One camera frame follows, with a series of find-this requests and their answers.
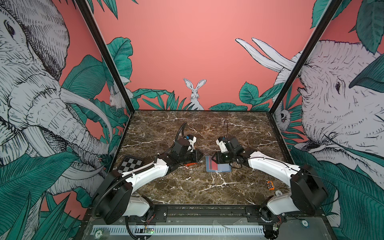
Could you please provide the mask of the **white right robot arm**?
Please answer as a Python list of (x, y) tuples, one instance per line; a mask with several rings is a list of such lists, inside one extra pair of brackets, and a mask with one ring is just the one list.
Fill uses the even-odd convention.
[(266, 221), (272, 217), (291, 212), (302, 212), (313, 216), (328, 198), (329, 192), (314, 168), (309, 165), (288, 164), (252, 148), (234, 151), (218, 151), (212, 156), (217, 164), (238, 163), (242, 166), (266, 173), (286, 184), (289, 191), (268, 198), (260, 207)]

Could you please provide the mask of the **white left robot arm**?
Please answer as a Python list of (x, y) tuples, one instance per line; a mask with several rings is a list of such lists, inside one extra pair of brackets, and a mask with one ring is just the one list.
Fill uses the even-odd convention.
[(169, 150), (136, 170), (124, 173), (111, 171), (93, 195), (92, 218), (103, 219), (109, 225), (121, 217), (146, 215), (150, 203), (143, 198), (133, 198), (132, 194), (153, 180), (177, 170), (181, 165), (199, 163), (203, 157), (204, 154), (199, 150), (181, 154)]

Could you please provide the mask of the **blue card holder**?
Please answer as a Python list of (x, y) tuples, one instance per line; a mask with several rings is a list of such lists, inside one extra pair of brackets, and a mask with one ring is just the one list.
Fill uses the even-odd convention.
[[(207, 171), (207, 159), (209, 157), (211, 156), (206, 156), (206, 171)], [(230, 173), (232, 171), (232, 168), (229, 164), (218, 164), (218, 169), (219, 169), (218, 171), (212, 172), (212, 173)]]

